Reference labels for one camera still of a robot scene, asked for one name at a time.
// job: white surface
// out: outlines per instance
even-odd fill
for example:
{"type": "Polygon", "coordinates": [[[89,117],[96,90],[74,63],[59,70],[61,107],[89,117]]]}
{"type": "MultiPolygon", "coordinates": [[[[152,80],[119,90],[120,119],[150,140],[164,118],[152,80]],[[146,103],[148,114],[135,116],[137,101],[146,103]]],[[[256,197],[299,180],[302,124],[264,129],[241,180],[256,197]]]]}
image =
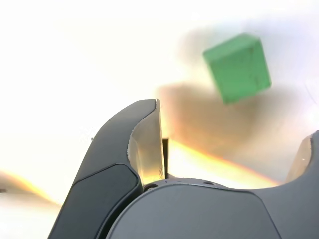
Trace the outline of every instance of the white surface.
{"type": "Polygon", "coordinates": [[[60,207],[32,194],[0,194],[1,239],[45,239],[60,207]]]}
{"type": "Polygon", "coordinates": [[[0,171],[63,202],[104,122],[160,97],[165,137],[283,182],[319,128],[317,12],[311,0],[2,1],[0,171]],[[242,31],[261,36],[273,86],[224,107],[201,52],[242,31]]]}

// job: white background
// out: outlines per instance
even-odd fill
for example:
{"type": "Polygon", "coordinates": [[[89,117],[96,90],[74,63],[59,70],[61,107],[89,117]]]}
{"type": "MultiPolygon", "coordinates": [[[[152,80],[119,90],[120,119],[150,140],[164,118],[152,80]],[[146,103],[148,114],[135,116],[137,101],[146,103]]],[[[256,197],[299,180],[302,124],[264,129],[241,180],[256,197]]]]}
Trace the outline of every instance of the white background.
{"type": "Polygon", "coordinates": [[[165,137],[281,183],[319,129],[316,13],[311,0],[1,1],[0,171],[63,202],[96,131],[159,97],[165,137]],[[201,53],[243,31],[261,37],[273,85],[226,107],[201,53]]]}

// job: green cube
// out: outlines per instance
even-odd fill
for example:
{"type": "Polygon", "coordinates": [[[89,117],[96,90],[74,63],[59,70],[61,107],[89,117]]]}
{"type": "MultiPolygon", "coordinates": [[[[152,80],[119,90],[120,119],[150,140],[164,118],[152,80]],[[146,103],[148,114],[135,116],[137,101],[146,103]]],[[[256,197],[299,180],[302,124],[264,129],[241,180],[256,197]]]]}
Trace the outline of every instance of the green cube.
{"type": "Polygon", "coordinates": [[[270,87],[271,80],[258,37],[240,34],[203,54],[224,103],[233,103],[270,87]]]}

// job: green block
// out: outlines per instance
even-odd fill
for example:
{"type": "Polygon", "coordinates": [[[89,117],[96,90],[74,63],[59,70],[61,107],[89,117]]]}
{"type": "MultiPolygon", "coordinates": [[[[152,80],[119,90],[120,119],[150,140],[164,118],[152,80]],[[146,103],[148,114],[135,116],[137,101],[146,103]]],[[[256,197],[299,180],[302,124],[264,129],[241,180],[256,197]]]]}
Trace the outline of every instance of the green block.
{"type": "Polygon", "coordinates": [[[203,53],[224,103],[233,103],[271,86],[258,37],[240,34],[203,53]]]}

